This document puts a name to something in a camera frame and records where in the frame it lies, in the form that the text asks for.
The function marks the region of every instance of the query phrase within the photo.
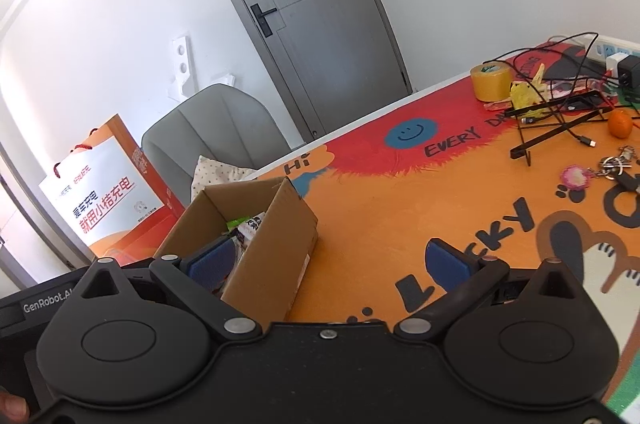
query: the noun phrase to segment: shopping bag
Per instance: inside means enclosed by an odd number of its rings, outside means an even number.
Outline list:
[[[121,266],[153,256],[184,212],[119,115],[93,130],[40,188],[97,257]]]

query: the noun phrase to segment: cable connector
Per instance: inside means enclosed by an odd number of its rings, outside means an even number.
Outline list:
[[[590,148],[596,147],[596,141],[591,140],[589,137],[578,136],[576,138],[580,141],[581,144],[584,144],[585,146],[589,146]]]

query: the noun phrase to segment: key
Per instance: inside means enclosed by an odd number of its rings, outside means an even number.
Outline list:
[[[611,175],[622,187],[632,193],[638,193],[640,195],[640,183],[635,177],[632,177],[628,172],[623,171],[621,174],[611,173]]]

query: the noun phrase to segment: power strip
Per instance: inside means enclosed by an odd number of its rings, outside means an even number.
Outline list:
[[[582,36],[575,40],[583,45],[586,50],[591,39],[593,39],[592,36]],[[607,57],[614,54],[636,55],[640,57],[640,44],[637,42],[624,41],[623,39],[599,36],[596,42],[593,43],[591,50],[589,50],[587,58],[606,64]]]

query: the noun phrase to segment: blue smiley face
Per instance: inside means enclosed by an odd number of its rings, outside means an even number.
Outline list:
[[[409,149],[424,144],[438,132],[438,125],[430,119],[411,119],[389,130],[385,144],[394,149]]]

